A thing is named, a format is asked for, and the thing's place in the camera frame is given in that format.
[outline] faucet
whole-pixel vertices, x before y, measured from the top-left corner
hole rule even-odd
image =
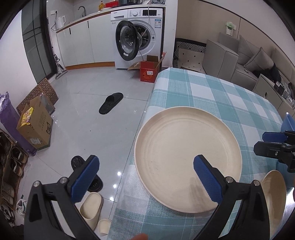
[[[85,7],[84,6],[80,6],[80,7],[84,8],[84,16],[82,14],[82,17],[86,17],[86,9],[85,9]]]

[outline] bottle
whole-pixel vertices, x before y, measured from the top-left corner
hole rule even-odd
[[[102,10],[104,7],[105,7],[105,6],[104,6],[104,2],[101,1],[100,5],[98,6],[98,10],[100,11],[100,10]]]

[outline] plate rim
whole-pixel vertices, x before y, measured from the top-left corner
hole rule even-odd
[[[182,212],[182,213],[196,213],[196,212],[189,212],[189,211],[183,212],[182,209],[177,209],[177,208],[170,207],[170,206],[168,206],[167,204],[165,204],[165,203],[163,203],[162,201],[160,201],[160,200],[159,200],[156,196],[154,196],[154,195],[151,193],[151,191],[147,188],[147,186],[146,186],[145,183],[143,182],[143,180],[142,180],[142,178],[141,178],[141,176],[140,176],[140,174],[139,174],[139,172],[138,172],[138,167],[137,167],[137,162],[136,162],[136,154],[135,154],[135,152],[136,152],[136,146],[137,146],[137,141],[138,141],[138,136],[140,135],[140,133],[141,133],[142,129],[144,128],[144,126],[145,126],[149,121],[151,121],[153,118],[155,118],[155,116],[156,116],[157,114],[159,114],[159,113],[161,113],[161,112],[163,112],[163,111],[166,111],[166,110],[168,110],[168,109],[172,109],[172,108],[192,108],[192,109],[198,109],[198,110],[201,110],[201,111],[206,112],[206,113],[208,113],[209,115],[213,116],[214,118],[218,119],[218,121],[222,122],[222,123],[227,127],[227,129],[228,129],[228,130],[230,131],[230,133],[233,135],[233,137],[234,137],[234,139],[235,139],[235,142],[236,142],[236,144],[237,144],[237,146],[238,146],[238,148],[239,148],[239,153],[240,153],[240,159],[241,159],[241,171],[239,172],[239,179],[237,180],[237,182],[240,181],[241,176],[242,176],[242,167],[243,167],[242,152],[241,152],[240,145],[239,145],[239,143],[238,143],[238,141],[237,141],[235,135],[234,135],[233,132],[230,130],[230,128],[229,128],[229,127],[228,127],[228,126],[227,126],[222,120],[220,120],[218,117],[216,117],[216,116],[214,116],[212,113],[207,112],[207,111],[205,111],[205,110],[203,110],[203,109],[200,109],[200,108],[195,108],[195,107],[190,107],[190,106],[175,106],[175,107],[171,107],[171,108],[166,108],[166,109],[163,109],[163,110],[157,112],[155,115],[153,115],[153,116],[152,116],[150,119],[148,119],[148,120],[145,122],[145,124],[141,127],[141,129],[139,130],[139,132],[138,132],[138,134],[137,134],[136,141],[135,141],[135,145],[134,145],[134,164],[135,164],[135,169],[136,169],[137,175],[138,175],[138,177],[139,177],[141,183],[143,184],[143,186],[145,187],[145,189],[149,192],[149,194],[150,194],[154,199],[156,199],[159,203],[163,204],[164,206],[166,206],[166,207],[168,207],[168,208],[170,208],[170,209],[172,209],[172,210],[175,210],[175,211],[178,211],[178,212]],[[213,209],[214,209],[214,208],[212,208],[212,209],[210,209],[210,210],[207,210],[207,211],[204,211],[204,212],[198,212],[198,213],[209,212],[209,211],[212,211]]]
[[[273,172],[278,172],[279,174],[280,174],[280,176],[282,177],[282,179],[283,179],[283,182],[285,183],[285,188],[283,188],[284,189],[284,202],[285,202],[285,207],[286,207],[286,201],[287,201],[287,187],[286,187],[286,182],[285,182],[285,179],[284,179],[284,176],[280,173],[280,171],[278,171],[278,170],[276,170],[276,169],[273,169],[273,170],[271,170],[271,171],[269,171],[265,176],[264,176],[264,178],[262,178],[261,179],[261,181],[260,181],[260,184],[261,184],[261,188],[262,188],[262,184],[263,184],[263,182],[266,180],[266,178],[267,177],[269,177]],[[280,224],[281,224],[281,221],[282,221],[282,219],[283,219],[283,215],[284,215],[284,212],[285,212],[285,207],[284,207],[284,211],[283,211],[283,214],[282,214],[282,217],[281,217],[281,220],[280,220]],[[271,237],[273,237],[275,234],[276,234],[276,232],[277,232],[277,230],[278,230],[278,227],[280,226],[280,224],[277,226],[277,229],[274,231],[274,234],[271,236],[269,236],[270,238]]]

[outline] cable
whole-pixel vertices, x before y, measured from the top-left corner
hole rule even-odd
[[[54,31],[54,32],[57,31],[57,29],[56,29],[56,30],[53,29],[53,27],[54,27],[55,25],[56,25],[56,22],[55,22],[55,24],[51,27],[51,30]]]
[[[148,26],[150,25],[150,5],[151,5],[151,2],[152,1],[150,1],[150,3],[149,3],[149,5],[148,5],[148,9],[147,9],[147,13],[148,13],[148,24],[147,24],[147,27],[145,28],[145,31],[143,32],[143,34],[142,35],[140,35],[140,33],[139,32],[137,32],[138,33],[138,35],[140,36],[140,38],[141,38],[141,42],[142,42],[142,37],[143,37],[143,35],[145,34],[145,32],[147,31],[147,29],[148,29]]]

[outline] teal plaid tablecloth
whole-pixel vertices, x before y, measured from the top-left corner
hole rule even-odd
[[[276,168],[276,160],[256,156],[253,146],[265,131],[279,132],[282,120],[266,99],[230,82],[209,75],[168,68],[159,73],[144,122],[175,106],[203,109],[221,119],[235,135],[242,153],[240,182],[261,180]],[[134,158],[125,169],[108,240],[125,240],[143,232],[149,240],[193,239],[210,218],[171,210],[157,202],[142,185]],[[239,208],[233,209],[222,235],[230,229]]]

